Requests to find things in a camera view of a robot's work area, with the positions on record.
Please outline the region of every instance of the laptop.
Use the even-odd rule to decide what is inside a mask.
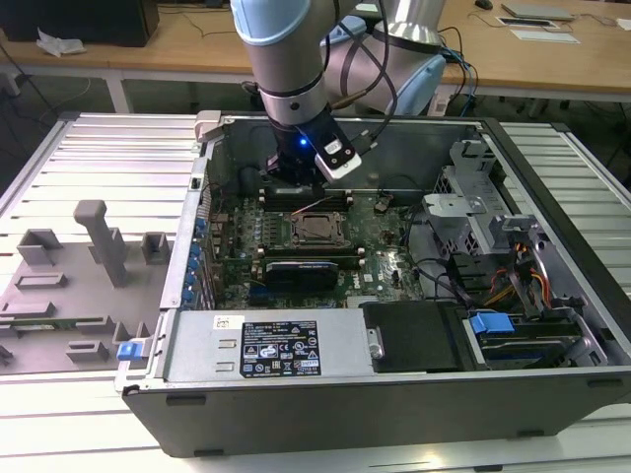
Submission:
[[[503,3],[502,7],[515,18],[536,18],[540,20],[558,20],[559,22],[571,22],[574,20],[572,15],[558,7],[512,2]]]

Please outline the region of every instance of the black box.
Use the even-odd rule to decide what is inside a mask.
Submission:
[[[11,41],[55,37],[137,46],[158,27],[156,0],[0,0],[0,27]]]

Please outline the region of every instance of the orange wire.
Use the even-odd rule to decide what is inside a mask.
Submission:
[[[489,294],[493,294],[493,291],[495,291],[495,279],[502,273],[506,273],[506,269],[502,268],[502,269],[498,269],[497,273],[495,273],[495,276],[493,276],[491,278],[491,290],[489,291]]]

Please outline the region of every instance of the wooden table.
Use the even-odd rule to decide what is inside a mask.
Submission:
[[[577,15],[631,19],[631,5],[579,0],[527,0],[527,3],[558,5]],[[87,53],[56,58],[34,43],[4,41],[4,44],[29,74],[106,80],[117,112],[132,111],[123,87],[123,82],[129,79],[188,83],[251,80],[249,59],[235,33],[230,12],[182,10],[184,13],[179,14],[177,11],[161,8],[160,26],[142,48],[88,44]],[[460,30],[465,59],[480,74],[479,95],[631,101],[631,32],[581,17],[560,30],[571,28],[571,34],[581,44],[522,41],[509,28],[491,28],[470,16],[471,12],[492,25],[499,25],[496,16],[508,15],[500,0],[495,0],[491,12],[477,9],[472,0],[446,2],[441,28],[455,26]],[[445,32],[445,37],[449,46],[457,47],[454,32]],[[4,62],[0,63],[0,72],[13,74],[16,70]],[[433,100],[434,114],[444,111],[445,102],[460,81],[459,68],[449,66]]]
[[[465,59],[480,74],[479,95],[631,101],[631,32],[618,26],[606,27],[593,17],[583,16],[565,26],[559,24],[561,28],[557,31],[570,33],[581,44],[524,41],[509,28],[492,28],[481,20],[500,26],[496,17],[510,17],[500,0],[493,1],[495,8],[486,12],[473,6],[472,1],[447,0],[440,22],[441,28],[460,30]],[[628,4],[579,0],[524,0],[524,3],[559,6],[573,15],[591,14],[614,22],[617,18],[631,19]],[[445,37],[450,47],[458,48],[455,32],[445,32]],[[433,105],[440,110],[454,92],[453,84],[459,84],[461,79],[459,67],[450,65]]]
[[[235,31],[230,11],[160,8],[160,25],[145,47],[86,44],[82,54],[57,58],[34,42],[4,46],[27,74],[103,79],[118,113],[130,113],[125,80],[178,81],[187,83],[240,83],[253,80],[244,45]],[[15,67],[0,57],[0,73],[15,74]],[[12,80],[4,85],[18,94]]]

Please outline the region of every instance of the computer mouse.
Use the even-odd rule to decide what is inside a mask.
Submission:
[[[491,3],[491,0],[475,0],[475,6],[480,7],[483,10],[493,10],[493,3]]]

